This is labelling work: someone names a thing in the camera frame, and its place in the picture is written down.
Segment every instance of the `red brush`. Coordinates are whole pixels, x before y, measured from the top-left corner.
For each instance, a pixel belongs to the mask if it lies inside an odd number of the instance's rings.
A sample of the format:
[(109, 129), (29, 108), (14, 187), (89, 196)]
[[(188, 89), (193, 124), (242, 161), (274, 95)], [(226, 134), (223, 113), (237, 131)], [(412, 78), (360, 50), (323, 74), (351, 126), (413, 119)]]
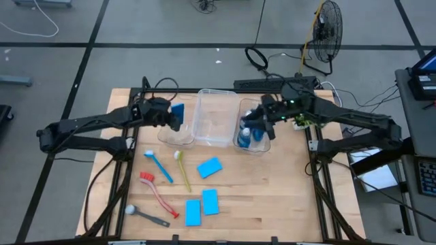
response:
[(150, 180), (150, 182), (155, 180), (155, 176), (153, 174), (149, 174), (147, 172), (140, 172), (139, 178)]
[(155, 179), (155, 176), (153, 174), (149, 174), (147, 172), (140, 172), (140, 181), (144, 184), (147, 184), (151, 190), (153, 191), (153, 193), (156, 196), (156, 199), (158, 200), (158, 202), (161, 204), (161, 206), (163, 208), (165, 208), (165, 210), (169, 211), (169, 213), (171, 213), (174, 218), (178, 217), (178, 213), (176, 211), (174, 211), (163, 199), (162, 197), (159, 196), (159, 193), (157, 193), (157, 189), (156, 186), (153, 184), (153, 181)]

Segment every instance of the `yellow toothbrush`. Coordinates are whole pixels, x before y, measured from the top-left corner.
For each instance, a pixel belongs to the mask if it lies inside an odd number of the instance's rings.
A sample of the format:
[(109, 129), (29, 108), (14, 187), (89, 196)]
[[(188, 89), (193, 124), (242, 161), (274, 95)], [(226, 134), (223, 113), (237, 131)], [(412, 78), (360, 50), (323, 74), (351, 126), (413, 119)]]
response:
[(188, 188), (188, 191), (191, 192), (191, 186), (189, 185), (188, 178), (186, 177), (185, 168), (182, 164), (182, 158), (183, 158), (183, 152), (181, 150), (176, 150), (174, 153), (174, 159), (178, 161), (178, 166), (180, 167), (180, 170), (182, 171), (183, 179), (185, 180), (186, 188)]

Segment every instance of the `plastic bin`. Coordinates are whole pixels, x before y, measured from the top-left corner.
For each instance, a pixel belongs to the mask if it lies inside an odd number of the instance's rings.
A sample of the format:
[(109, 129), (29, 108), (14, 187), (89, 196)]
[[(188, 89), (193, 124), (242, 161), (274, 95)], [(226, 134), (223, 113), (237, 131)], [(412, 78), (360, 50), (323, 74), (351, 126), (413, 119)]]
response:
[(239, 111), (238, 118), (236, 121), (236, 128), (233, 137), (233, 145), (235, 149), (239, 152), (245, 152), (249, 154), (263, 154), (270, 150), (270, 139), (268, 138), (268, 134), (264, 132), (264, 137), (261, 141), (257, 142), (253, 140), (253, 133), (251, 133), (251, 143), (248, 148), (242, 148), (238, 145), (238, 134), (239, 134), (239, 124), (240, 118), (245, 116), (245, 113), (251, 109), (256, 109), (261, 102), (256, 99), (243, 99), (239, 103)]
[(198, 92), (193, 120), (196, 144), (227, 147), (234, 136), (239, 96), (204, 88)]
[[(197, 96), (191, 95), (177, 95), (177, 102), (185, 103), (186, 100), (197, 99)], [(194, 135), (193, 135), (193, 115), (194, 108), (186, 108), (185, 114), (183, 116), (183, 124), (180, 126), (180, 130), (175, 132), (171, 130), (169, 126), (162, 127), (157, 134), (157, 139), (169, 147), (173, 148), (191, 148), (194, 145)]]

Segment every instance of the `gray floor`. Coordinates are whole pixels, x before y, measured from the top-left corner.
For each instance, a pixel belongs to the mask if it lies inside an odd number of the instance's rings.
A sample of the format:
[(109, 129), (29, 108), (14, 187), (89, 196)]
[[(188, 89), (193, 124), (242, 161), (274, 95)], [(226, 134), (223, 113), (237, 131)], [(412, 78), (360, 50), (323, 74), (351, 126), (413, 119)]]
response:
[[(0, 26), (0, 42), (88, 42), (102, 0), (74, 0), (72, 9), (43, 6), (59, 25), (56, 37), (44, 39), (9, 32)], [(432, 0), (401, 0), (422, 45), (436, 45), (431, 15)], [(412, 45), (394, 0), (337, 0), (343, 12), (343, 44)], [(252, 43), (257, 31), (262, 0), (223, 0), (217, 11), (197, 13), (186, 0), (110, 0), (101, 29), (100, 43)], [(303, 43), (316, 0), (268, 0), (259, 43)], [(0, 1), (0, 21), (20, 31), (45, 33), (53, 27), (30, 7)], [(262, 50), (265, 55), (298, 50)], [(60, 119), (84, 48), (0, 48), (0, 74), (31, 76), (32, 87), (0, 85), (0, 103), (14, 107), (16, 119), (0, 141), (0, 244), (16, 239), (46, 155), (38, 148), (35, 132)], [(394, 84), (394, 70), (419, 60), (416, 51), (342, 50), (327, 78), (337, 88), (353, 92), (363, 103)], [(312, 64), (326, 68), (318, 61)], [(293, 76), (299, 61), (284, 56), (271, 58), (270, 72)], [(239, 79), (262, 78), (245, 58), (243, 49), (221, 48), (94, 48), (84, 72), (71, 118), (104, 113), (110, 91), (139, 86), (147, 76), (154, 85), (163, 77), (175, 78), (181, 87), (232, 88)], [(344, 106), (357, 108), (348, 94), (340, 93)], [(400, 100), (380, 106), (409, 132)], [(93, 159), (92, 152), (63, 155)], [(55, 162), (27, 241), (73, 237), (86, 191), (91, 166)], [(424, 244), (415, 237), (395, 233), (401, 227), (399, 208), (374, 201), (356, 185), (368, 238), (392, 244)]]

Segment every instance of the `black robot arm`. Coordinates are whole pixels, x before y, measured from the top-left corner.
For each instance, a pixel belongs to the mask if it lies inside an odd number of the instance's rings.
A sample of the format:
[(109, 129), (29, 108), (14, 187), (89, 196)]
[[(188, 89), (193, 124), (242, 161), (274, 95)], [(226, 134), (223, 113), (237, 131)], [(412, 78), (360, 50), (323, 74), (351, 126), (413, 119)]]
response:
[(37, 131), (40, 149), (46, 153), (59, 153), (66, 149), (105, 150), (114, 160), (127, 161), (130, 157), (128, 139), (113, 137), (105, 140), (75, 134), (109, 127), (122, 129), (157, 125), (169, 125), (172, 130), (178, 131), (181, 124), (174, 114), (168, 112), (170, 105), (170, 101), (154, 97), (145, 100), (144, 103), (117, 108), (108, 114), (54, 122)]
[(299, 84), (283, 86), (281, 97), (282, 100), (277, 101), (271, 95), (263, 95), (258, 108), (243, 118), (245, 126), (266, 131), (271, 140), (275, 138), (273, 126), (276, 122), (296, 116), (304, 116), (305, 120), (319, 127), (338, 122), (371, 130), (367, 134), (342, 140), (310, 141), (309, 150), (316, 154), (318, 160), (327, 162), (331, 162), (339, 152), (370, 146), (392, 150), (401, 146), (401, 128), (389, 116), (340, 108)]

